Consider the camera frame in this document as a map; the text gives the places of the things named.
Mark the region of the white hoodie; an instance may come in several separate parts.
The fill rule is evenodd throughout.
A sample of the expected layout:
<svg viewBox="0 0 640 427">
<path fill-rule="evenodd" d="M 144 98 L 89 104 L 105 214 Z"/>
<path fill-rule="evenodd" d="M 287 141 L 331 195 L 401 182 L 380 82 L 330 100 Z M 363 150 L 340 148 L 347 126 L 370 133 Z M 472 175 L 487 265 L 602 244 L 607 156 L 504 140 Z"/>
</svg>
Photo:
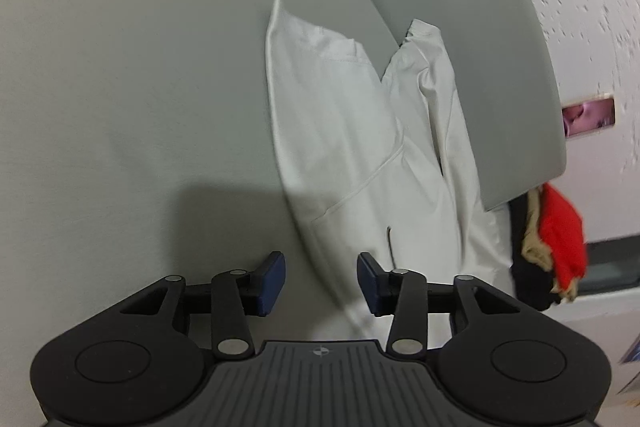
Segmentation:
<svg viewBox="0 0 640 427">
<path fill-rule="evenodd" d="M 350 335 L 383 338 L 356 277 L 369 253 L 432 283 L 512 293 L 509 210 L 486 210 L 437 27 L 414 20 L 384 72 L 363 46 L 274 2 L 266 35 L 274 150 L 311 261 Z"/>
</svg>

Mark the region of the black folded garment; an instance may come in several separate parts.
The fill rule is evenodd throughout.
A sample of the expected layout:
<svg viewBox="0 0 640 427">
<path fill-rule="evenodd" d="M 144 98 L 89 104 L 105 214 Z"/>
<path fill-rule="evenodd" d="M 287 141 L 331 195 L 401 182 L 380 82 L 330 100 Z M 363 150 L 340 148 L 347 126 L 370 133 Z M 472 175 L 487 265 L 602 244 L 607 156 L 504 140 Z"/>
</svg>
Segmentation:
<svg viewBox="0 0 640 427">
<path fill-rule="evenodd" d="M 511 219 L 512 265 L 515 297 L 522 303 L 538 311 L 546 311 L 558 305 L 561 299 L 550 293 L 550 275 L 544 275 L 536 265 L 531 265 L 522 257 L 523 237 L 526 225 L 527 196 L 523 194 L 509 202 Z"/>
</svg>

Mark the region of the tan folded garment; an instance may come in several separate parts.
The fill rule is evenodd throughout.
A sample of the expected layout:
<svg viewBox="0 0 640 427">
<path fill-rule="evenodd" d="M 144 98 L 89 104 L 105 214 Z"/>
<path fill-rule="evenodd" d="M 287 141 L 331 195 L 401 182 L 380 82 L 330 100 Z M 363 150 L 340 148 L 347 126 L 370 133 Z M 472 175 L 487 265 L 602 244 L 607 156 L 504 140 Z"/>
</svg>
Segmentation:
<svg viewBox="0 0 640 427">
<path fill-rule="evenodd" d="M 560 285 L 554 275 L 554 262 L 551 248 L 539 235 L 541 217 L 541 197 L 544 188 L 533 188 L 527 192 L 526 225 L 523 237 L 522 257 L 531 265 L 536 265 L 544 275 L 550 275 L 552 287 L 550 293 L 561 300 L 572 303 L 578 295 L 578 280 L 571 279 L 566 287 Z"/>
</svg>

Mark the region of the red folded garment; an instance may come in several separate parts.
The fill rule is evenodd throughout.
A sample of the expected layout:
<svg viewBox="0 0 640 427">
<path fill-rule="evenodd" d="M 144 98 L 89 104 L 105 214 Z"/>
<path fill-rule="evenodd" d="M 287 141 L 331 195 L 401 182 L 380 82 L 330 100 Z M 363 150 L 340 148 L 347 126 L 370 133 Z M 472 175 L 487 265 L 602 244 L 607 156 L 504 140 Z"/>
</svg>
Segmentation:
<svg viewBox="0 0 640 427">
<path fill-rule="evenodd" d="M 538 234 L 549 247 L 555 286 L 574 299 L 579 281 L 586 275 L 588 256 L 582 217 L 554 186 L 542 186 Z"/>
</svg>

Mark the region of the grey sofa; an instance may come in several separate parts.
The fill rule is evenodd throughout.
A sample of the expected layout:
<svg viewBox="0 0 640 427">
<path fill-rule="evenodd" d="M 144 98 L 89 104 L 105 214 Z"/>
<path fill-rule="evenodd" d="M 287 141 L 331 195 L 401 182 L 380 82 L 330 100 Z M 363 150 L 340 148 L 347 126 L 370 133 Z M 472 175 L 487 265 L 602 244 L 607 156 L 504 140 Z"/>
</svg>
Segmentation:
<svg viewBox="0 0 640 427">
<path fill-rule="evenodd" d="M 264 336 L 352 329 L 288 215 L 264 38 L 273 0 L 1 0 L 1 421 L 41 421 L 49 339 L 168 273 L 279 249 Z M 454 63 L 486 206 L 559 176 L 560 102 L 532 0 L 283 0 L 383 72 L 413 20 Z"/>
</svg>

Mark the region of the pink phone on wall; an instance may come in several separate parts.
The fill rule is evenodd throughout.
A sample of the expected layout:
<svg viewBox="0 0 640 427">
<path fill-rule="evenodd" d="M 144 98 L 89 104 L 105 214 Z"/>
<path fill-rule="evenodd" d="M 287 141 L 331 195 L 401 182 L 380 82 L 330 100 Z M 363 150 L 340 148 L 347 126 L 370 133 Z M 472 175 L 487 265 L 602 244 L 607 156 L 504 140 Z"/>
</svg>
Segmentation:
<svg viewBox="0 0 640 427">
<path fill-rule="evenodd" d="M 562 108 L 562 118 L 567 138 L 611 128 L 616 124 L 614 96 L 601 94 L 568 104 Z"/>
</svg>

